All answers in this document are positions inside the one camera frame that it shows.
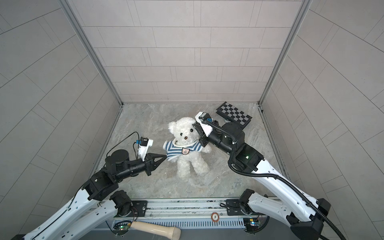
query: metal corner post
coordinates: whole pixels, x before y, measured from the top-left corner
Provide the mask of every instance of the metal corner post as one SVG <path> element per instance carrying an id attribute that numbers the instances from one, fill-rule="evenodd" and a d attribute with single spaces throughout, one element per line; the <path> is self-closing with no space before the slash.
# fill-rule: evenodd
<path id="1" fill-rule="evenodd" d="M 112 91 L 112 93 L 115 95 L 118 103 L 120 106 L 122 106 L 122 101 L 119 96 L 119 94 L 116 92 L 116 89 L 114 88 L 108 74 L 106 73 L 103 65 L 101 64 L 101 61 L 99 60 L 98 56 L 96 55 L 96 52 L 94 51 L 93 47 L 91 46 L 87 36 L 85 35 L 83 29 L 81 28 L 78 20 L 76 19 L 76 16 L 74 15 L 71 7 L 68 4 L 67 0 L 58 0 L 58 3 L 63 10 L 65 16 L 67 17 L 68 21 L 70 22 L 72 28 L 76 32 L 78 38 L 80 39 L 81 43 L 83 44 L 85 50 L 87 51 L 89 57 L 91 58 L 92 62 L 95 64 L 95 67 L 97 71 L 100 73 L 100 76 L 104 79 L 104 81 L 107 83 L 109 89 Z"/>
<path id="2" fill-rule="evenodd" d="M 280 69 L 280 67 L 281 67 L 281 65 L 283 63 L 283 60 L 284 60 L 285 56 L 287 55 L 288 50 L 291 47 L 297 32 L 299 31 L 300 25 L 303 22 L 304 17 L 306 15 L 308 9 L 310 8 L 310 3 L 311 2 L 312 2 L 312 0 L 303 0 L 303 3 L 301 4 L 300 9 L 297 12 L 297 15 L 296 15 L 296 18 L 295 18 L 295 20 L 294 20 L 294 22 L 292 24 L 291 30 L 289 31 L 289 34 L 288 34 L 288 36 L 287 36 L 287 38 L 285 40 L 283 48 L 281 49 L 280 55 L 279 55 L 275 65 L 273 67 L 271 76 L 269 77 L 269 80 L 268 80 L 268 82 L 267 82 L 267 84 L 265 86 L 265 89 L 263 91 L 263 94 L 262 94 L 262 96 L 260 98 L 260 101 L 259 101 L 259 105 L 260 106 L 262 106 L 262 104 L 265 101 L 266 95 L 268 94 L 268 91 L 271 88 L 272 83 L 273 83 L 273 81 L 275 80 L 275 78 L 277 76 L 277 73 L 279 72 L 279 69 Z"/>

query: gray wall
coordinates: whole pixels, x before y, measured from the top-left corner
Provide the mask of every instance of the gray wall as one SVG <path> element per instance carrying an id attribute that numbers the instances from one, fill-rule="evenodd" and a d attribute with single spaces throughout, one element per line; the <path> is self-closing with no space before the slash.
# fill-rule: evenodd
<path id="1" fill-rule="evenodd" d="M 379 0 L 314 0 L 263 104 L 291 180 L 349 240 L 384 237 L 383 16 Z"/>
<path id="2" fill-rule="evenodd" d="M 68 0 L 123 102 L 256 102 L 301 1 Z"/>
<path id="3" fill-rule="evenodd" d="M 1 239 L 75 194 L 118 108 L 56 0 L 0 1 Z"/>

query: teddy bear's leg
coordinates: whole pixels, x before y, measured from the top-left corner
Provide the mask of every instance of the teddy bear's leg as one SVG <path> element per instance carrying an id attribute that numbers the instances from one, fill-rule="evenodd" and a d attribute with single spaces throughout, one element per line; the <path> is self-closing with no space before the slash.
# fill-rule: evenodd
<path id="1" fill-rule="evenodd" d="M 196 155 L 196 157 L 191 160 L 191 163 L 195 172 L 199 175 L 209 171 L 208 164 L 204 161 L 201 154 Z"/>
<path id="2" fill-rule="evenodd" d="M 189 161 L 185 159 L 177 160 L 177 176 L 183 179 L 190 177 Z"/>

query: teddy bear's ear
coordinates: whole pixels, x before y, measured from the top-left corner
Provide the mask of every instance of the teddy bear's ear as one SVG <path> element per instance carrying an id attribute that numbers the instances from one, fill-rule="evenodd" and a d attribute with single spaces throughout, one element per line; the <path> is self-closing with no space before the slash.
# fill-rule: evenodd
<path id="1" fill-rule="evenodd" d="M 176 127 L 176 122 L 170 122 L 170 123 L 168 124 L 168 129 L 169 129 L 169 131 L 170 131 L 172 134 L 174 134 L 175 127 Z"/>

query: checkered board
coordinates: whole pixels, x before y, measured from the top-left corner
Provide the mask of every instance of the checkered board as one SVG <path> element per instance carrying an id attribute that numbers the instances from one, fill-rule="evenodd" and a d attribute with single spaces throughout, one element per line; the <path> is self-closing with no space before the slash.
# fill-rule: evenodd
<path id="1" fill-rule="evenodd" d="M 244 129 L 252 119 L 251 116 L 245 114 L 243 111 L 239 110 L 237 107 L 227 102 L 224 102 L 216 110 L 216 113 L 222 116 L 223 118 L 239 124 L 241 129 Z"/>

